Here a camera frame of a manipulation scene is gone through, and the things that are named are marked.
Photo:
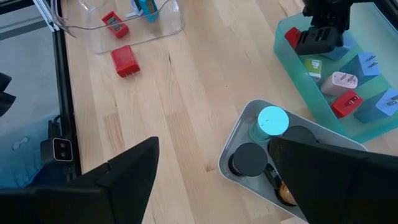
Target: blue object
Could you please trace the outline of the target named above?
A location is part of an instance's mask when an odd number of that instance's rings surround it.
[[[249,137],[256,144],[264,144],[271,136],[283,134],[288,127],[287,113],[277,106],[268,106],[262,109],[257,121],[250,126]]]
[[[47,139],[48,116],[0,136],[0,189],[23,188],[43,168],[40,143]]]
[[[144,15],[149,22],[155,22],[159,13],[157,12],[157,6],[154,0],[139,0]]]
[[[354,46],[356,42],[354,38],[348,33],[343,33],[343,46],[335,47],[334,50],[328,53],[321,54],[324,57],[332,60],[340,60],[344,55],[346,55]]]
[[[363,102],[355,111],[354,116],[364,123],[388,118],[398,110],[398,102],[393,100],[396,96],[398,96],[398,91],[389,88]]]
[[[357,54],[340,71],[356,75],[358,77],[358,86],[381,74],[376,56],[372,52]]]

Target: red plug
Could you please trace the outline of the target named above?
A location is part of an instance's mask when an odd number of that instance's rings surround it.
[[[286,32],[285,38],[290,43],[293,49],[296,48],[297,43],[299,42],[300,35],[301,32],[296,27],[293,27]]]
[[[113,26],[109,26],[108,29],[117,38],[122,38],[124,35],[126,35],[129,32],[129,28],[124,23],[121,23],[122,20],[118,15],[116,15],[116,13],[114,13],[114,11],[111,11],[110,13],[108,13],[108,15],[104,16],[102,18],[102,21],[104,21],[106,25],[115,24]]]
[[[355,110],[363,99],[359,97],[353,90],[348,90],[343,96],[339,97],[331,104],[331,110],[335,113],[337,118],[344,118]]]
[[[111,55],[116,72],[120,77],[124,78],[140,70],[136,56],[130,49],[130,45],[113,50]]]

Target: red power adapter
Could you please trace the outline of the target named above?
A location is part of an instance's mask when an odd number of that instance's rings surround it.
[[[348,90],[345,94],[339,97],[331,104],[331,110],[335,113],[337,118],[344,118],[355,110],[363,99],[359,97],[353,90]]]
[[[104,23],[106,25],[115,24],[113,26],[109,26],[108,29],[117,38],[122,38],[129,32],[129,28],[127,27],[127,25],[125,25],[124,23],[121,23],[122,20],[120,19],[120,17],[118,15],[116,15],[116,13],[114,13],[114,11],[111,11],[110,13],[108,13],[108,15],[104,16],[102,18],[102,21],[104,21]]]
[[[297,43],[299,42],[300,35],[301,32],[296,27],[293,27],[286,32],[285,38],[290,43],[293,49],[296,48]]]
[[[136,56],[131,50],[130,45],[113,50],[111,55],[116,72],[120,77],[124,78],[140,70]]]

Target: blue charger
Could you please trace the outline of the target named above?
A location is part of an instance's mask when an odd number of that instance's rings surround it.
[[[358,86],[381,74],[379,62],[376,61],[376,56],[372,52],[357,54],[340,69],[340,72],[357,76]]]
[[[355,42],[354,38],[348,32],[344,32],[343,33],[343,46],[335,47],[335,49],[332,50],[331,52],[324,53],[321,55],[324,57],[327,57],[328,59],[340,60],[352,48],[354,48],[355,45],[356,45],[356,42]]]
[[[389,88],[366,100],[355,111],[354,116],[364,122],[370,123],[379,119],[388,118],[398,110],[398,91]]]
[[[157,6],[154,0],[139,0],[144,15],[149,22],[155,22],[159,13],[157,12]]]

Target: clear plastic bin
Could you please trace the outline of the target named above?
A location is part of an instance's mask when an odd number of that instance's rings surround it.
[[[133,11],[130,0],[51,1],[54,23],[70,35],[84,41],[96,54],[176,34],[183,29],[182,14],[177,0],[155,0],[157,12],[133,18],[127,18]],[[62,14],[56,10],[58,4],[62,4]],[[121,18],[121,23],[129,28],[129,32],[120,39],[102,21],[111,11],[114,11]],[[149,22],[147,16],[157,16],[157,19]]]
[[[355,4],[351,7],[350,34],[357,46],[350,50],[339,61],[332,61],[320,55],[299,57],[284,35],[292,27],[300,30],[308,29],[311,18],[298,14],[279,22],[275,34],[274,52],[291,77],[297,90],[312,112],[316,122],[332,131],[342,134],[357,142],[366,142],[392,129],[398,128],[398,113],[390,118],[364,124],[351,113],[349,116],[337,119],[330,109],[333,98],[324,95],[319,86],[312,80],[303,65],[307,57],[323,61],[322,83],[333,72],[338,71],[346,62],[363,50],[377,55],[382,75],[361,85],[355,92],[364,100],[393,87],[398,90],[396,63],[398,58],[398,33],[378,11],[373,3]]]

